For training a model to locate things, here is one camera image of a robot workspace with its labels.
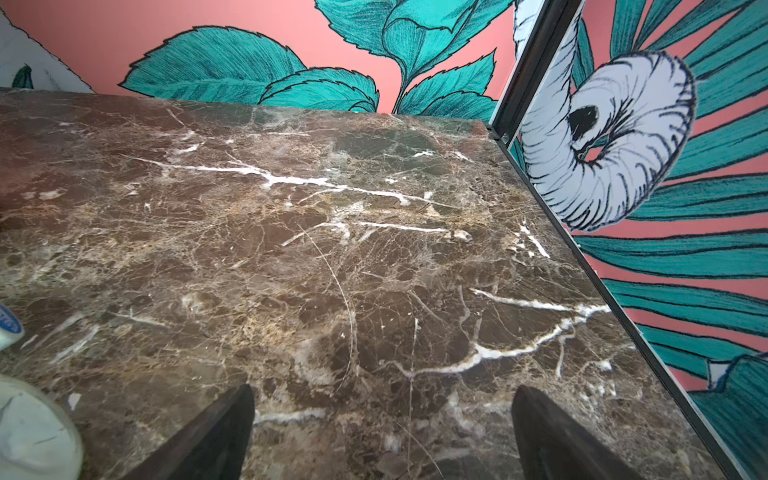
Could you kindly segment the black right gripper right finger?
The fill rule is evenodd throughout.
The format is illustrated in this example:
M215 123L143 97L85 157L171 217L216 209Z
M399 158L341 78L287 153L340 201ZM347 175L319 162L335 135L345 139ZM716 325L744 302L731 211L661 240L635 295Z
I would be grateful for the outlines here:
M511 416L527 479L641 480L544 392L521 385Z

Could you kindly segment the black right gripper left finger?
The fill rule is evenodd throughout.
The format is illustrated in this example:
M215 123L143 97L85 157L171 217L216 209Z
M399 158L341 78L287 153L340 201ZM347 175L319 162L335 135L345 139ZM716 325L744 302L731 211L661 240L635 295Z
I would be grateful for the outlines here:
M233 387L206 407L127 479L238 479L255 417L250 385Z

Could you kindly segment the tall clear white-cap bottle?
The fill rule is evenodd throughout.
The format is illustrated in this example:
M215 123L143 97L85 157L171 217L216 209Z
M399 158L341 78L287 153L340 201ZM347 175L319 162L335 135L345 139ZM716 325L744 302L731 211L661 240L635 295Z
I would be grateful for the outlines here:
M77 479L84 449L66 412L42 391L1 377L1 477Z

